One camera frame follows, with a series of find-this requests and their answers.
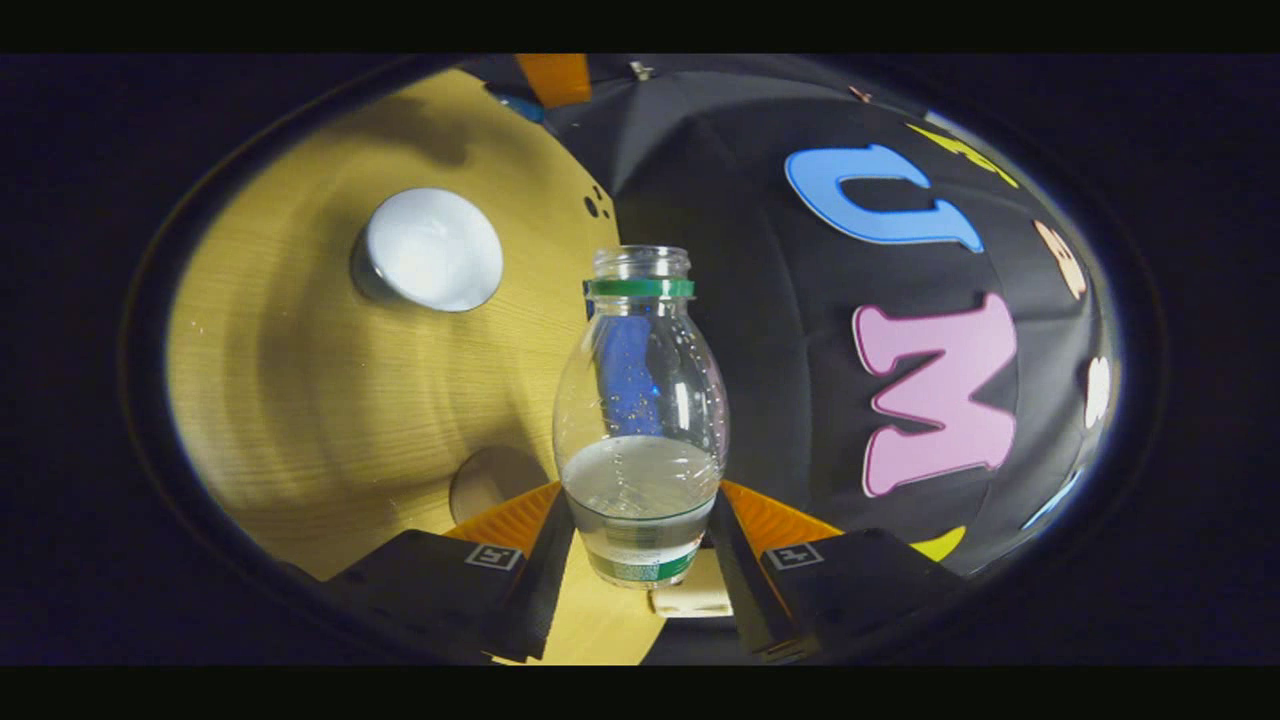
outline yellow wooden board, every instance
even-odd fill
[[[480,448],[526,451],[556,478],[552,409],[585,329],[581,281],[618,242],[585,208],[595,184],[460,70],[265,168],[202,238],[169,325],[170,402],[214,498],[268,552],[328,579],[402,530],[452,528],[449,480]],[[353,286],[362,227],[413,187],[458,192],[493,223],[506,268],[486,305],[435,313]],[[662,626],[577,544],[561,606],[548,662],[636,662]]]

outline letter m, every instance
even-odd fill
[[[993,293],[978,310],[925,318],[890,318],[879,307],[854,311],[854,342],[867,372],[884,377],[914,355],[938,357],[872,398],[878,413],[936,425],[906,434],[886,425],[872,434],[863,461],[869,497],[897,486],[1002,465],[1014,446],[1014,416],[973,401],[1014,357],[1018,343],[1005,301]]]

